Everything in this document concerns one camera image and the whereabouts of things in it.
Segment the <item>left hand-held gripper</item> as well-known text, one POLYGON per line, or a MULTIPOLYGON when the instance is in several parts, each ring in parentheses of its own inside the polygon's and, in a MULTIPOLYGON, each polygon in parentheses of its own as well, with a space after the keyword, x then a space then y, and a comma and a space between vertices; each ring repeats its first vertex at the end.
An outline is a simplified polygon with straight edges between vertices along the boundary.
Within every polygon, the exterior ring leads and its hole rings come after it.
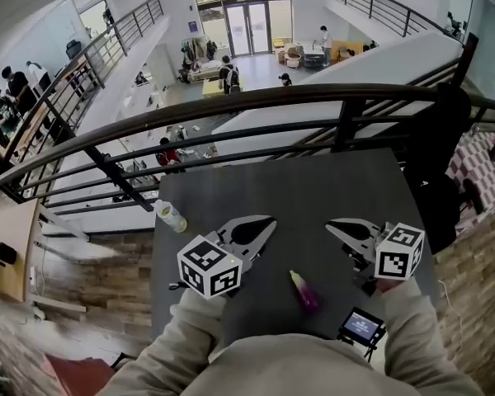
POLYGON ((179 276, 205 299, 236 290, 276 230, 268 215, 231 219, 218 232, 198 235, 177 253, 179 276))

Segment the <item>clear plastic drink bottle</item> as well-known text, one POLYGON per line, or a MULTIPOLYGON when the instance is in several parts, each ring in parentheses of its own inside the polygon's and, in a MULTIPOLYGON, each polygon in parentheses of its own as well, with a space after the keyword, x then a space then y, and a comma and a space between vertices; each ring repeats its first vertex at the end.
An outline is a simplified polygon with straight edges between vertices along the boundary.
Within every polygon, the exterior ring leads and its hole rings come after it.
POLYGON ((172 203, 157 199, 154 203, 154 210, 157 217, 171 227, 176 233, 183 233, 186 231, 187 221, 172 203))

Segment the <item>small black monitor screen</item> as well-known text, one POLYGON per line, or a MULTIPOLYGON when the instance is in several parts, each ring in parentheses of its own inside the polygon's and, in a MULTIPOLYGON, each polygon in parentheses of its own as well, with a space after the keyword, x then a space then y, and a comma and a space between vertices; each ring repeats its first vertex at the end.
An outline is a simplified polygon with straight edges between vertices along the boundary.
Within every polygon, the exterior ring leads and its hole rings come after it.
POLYGON ((376 316, 357 307, 343 321, 338 330, 337 340, 365 348, 365 359, 370 362, 378 343, 386 334, 384 322, 376 316))

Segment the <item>purple eggplant with green stem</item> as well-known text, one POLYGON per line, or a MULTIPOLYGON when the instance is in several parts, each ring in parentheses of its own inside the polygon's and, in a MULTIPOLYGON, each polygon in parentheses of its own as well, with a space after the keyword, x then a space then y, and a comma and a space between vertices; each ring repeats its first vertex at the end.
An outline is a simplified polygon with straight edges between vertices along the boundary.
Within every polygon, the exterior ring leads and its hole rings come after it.
POLYGON ((319 309, 318 297, 310 288, 307 281, 296 271, 290 270, 290 279, 297 291, 302 307, 309 313, 315 313, 319 309))

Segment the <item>yellow sofa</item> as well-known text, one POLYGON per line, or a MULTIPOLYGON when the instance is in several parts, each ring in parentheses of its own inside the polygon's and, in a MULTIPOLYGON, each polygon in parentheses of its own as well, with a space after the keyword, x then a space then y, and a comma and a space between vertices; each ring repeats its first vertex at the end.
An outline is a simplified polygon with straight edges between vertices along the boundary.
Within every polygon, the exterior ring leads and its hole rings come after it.
POLYGON ((337 64, 363 52, 365 44, 359 41, 334 40, 330 55, 330 63, 337 64))

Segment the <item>person's right forearm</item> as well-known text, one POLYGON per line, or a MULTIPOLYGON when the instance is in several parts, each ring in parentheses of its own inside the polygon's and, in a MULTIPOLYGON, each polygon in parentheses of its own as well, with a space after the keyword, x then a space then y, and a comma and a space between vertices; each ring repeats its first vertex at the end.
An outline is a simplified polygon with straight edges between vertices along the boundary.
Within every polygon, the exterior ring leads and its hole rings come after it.
POLYGON ((379 279, 388 333, 380 396, 484 396, 448 359, 436 310, 417 282, 379 279))

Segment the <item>glass entrance double door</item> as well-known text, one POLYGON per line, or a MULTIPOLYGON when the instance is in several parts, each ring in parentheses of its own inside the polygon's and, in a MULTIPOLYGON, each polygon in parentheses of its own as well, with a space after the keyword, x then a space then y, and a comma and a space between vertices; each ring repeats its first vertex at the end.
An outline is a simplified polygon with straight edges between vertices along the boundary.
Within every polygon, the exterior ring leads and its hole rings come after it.
POLYGON ((230 53, 234 58, 269 54, 271 26, 267 2, 241 2, 224 9, 230 53))

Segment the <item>dark grey table top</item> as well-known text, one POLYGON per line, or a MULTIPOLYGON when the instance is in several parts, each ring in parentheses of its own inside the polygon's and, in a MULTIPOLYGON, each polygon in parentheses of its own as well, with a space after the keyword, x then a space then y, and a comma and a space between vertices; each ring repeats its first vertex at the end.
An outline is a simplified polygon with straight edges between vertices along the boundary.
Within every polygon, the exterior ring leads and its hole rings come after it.
POLYGON ((276 231, 262 255, 242 278, 227 303, 226 338, 274 332, 309 331, 333 337, 355 307, 384 317, 379 296, 363 294, 353 283, 352 260, 325 229, 330 219, 359 218, 374 224, 423 226, 415 200, 392 151, 329 153, 305 158, 246 163, 165 176, 159 196, 184 216, 184 233, 158 221, 150 278, 152 333, 170 321, 180 290, 177 253, 194 237, 219 229, 231 219, 270 215, 276 231), (290 279, 298 272, 318 297, 307 312, 290 279))

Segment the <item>clothes rack with garments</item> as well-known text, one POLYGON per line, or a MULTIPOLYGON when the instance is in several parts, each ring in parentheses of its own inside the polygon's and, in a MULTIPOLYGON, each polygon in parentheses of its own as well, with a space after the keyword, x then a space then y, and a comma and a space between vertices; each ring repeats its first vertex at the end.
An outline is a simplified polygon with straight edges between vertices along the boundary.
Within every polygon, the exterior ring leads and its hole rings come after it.
POLYGON ((217 44, 208 35, 186 39, 181 42, 181 52, 184 54, 184 62, 188 64, 193 64, 201 60, 214 60, 217 50, 217 44))

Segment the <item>dark jug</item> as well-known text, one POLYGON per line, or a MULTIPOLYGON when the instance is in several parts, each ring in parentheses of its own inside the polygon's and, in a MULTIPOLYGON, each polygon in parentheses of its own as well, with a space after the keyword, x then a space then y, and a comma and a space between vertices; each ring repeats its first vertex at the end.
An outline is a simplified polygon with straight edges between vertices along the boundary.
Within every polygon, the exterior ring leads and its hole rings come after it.
POLYGON ((17 251, 5 243, 0 242, 0 266, 14 265, 17 260, 17 251))

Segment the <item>pink cloth draped chair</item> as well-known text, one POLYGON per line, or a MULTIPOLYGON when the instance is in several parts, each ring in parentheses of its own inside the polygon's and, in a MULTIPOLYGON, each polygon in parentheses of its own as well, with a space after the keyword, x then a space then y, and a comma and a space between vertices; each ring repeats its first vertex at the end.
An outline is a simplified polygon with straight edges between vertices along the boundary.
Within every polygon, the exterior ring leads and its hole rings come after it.
POLYGON ((111 365, 100 358, 69 360, 45 354, 44 368, 57 380, 60 396, 96 396, 116 371, 134 360, 123 352, 111 365))

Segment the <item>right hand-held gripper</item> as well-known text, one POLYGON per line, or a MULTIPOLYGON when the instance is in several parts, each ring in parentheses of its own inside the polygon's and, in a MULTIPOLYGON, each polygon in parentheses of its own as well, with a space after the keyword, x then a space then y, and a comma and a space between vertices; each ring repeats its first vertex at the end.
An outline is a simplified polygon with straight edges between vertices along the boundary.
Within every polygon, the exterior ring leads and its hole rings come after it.
POLYGON ((425 231, 403 223, 377 226, 368 220, 331 219, 325 229, 351 249, 355 284, 371 296, 378 279, 406 281, 422 259, 425 231))

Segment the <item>person's beige sweater torso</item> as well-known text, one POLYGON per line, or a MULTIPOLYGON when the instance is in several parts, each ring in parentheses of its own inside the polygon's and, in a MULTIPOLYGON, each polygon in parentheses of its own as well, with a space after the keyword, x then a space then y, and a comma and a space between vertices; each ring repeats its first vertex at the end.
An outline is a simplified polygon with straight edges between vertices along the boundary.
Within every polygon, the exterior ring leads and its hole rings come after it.
POLYGON ((290 334, 236 341, 182 396, 394 396, 397 385, 346 343, 290 334))

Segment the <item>checkered cloth covered table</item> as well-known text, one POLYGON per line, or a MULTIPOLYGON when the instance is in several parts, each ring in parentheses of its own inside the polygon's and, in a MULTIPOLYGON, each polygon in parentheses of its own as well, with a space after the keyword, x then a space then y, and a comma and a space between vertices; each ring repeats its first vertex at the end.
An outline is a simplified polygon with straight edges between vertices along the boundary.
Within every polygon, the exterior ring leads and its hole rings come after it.
POLYGON ((450 160, 446 174, 462 191, 464 180, 471 181, 478 190, 483 207, 482 213, 477 214, 468 203, 455 226, 457 234, 471 229, 495 213, 495 162, 489 156, 489 150, 494 144, 494 132, 463 134, 450 160))

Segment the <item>person's left forearm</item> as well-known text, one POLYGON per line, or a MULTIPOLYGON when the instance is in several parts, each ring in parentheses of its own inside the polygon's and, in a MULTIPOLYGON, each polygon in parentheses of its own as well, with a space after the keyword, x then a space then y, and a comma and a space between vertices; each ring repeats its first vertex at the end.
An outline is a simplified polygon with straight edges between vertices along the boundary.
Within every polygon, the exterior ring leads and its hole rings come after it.
POLYGON ((136 360, 123 366, 97 396, 179 396, 209 364, 222 334, 226 299, 187 289, 172 318, 136 360))

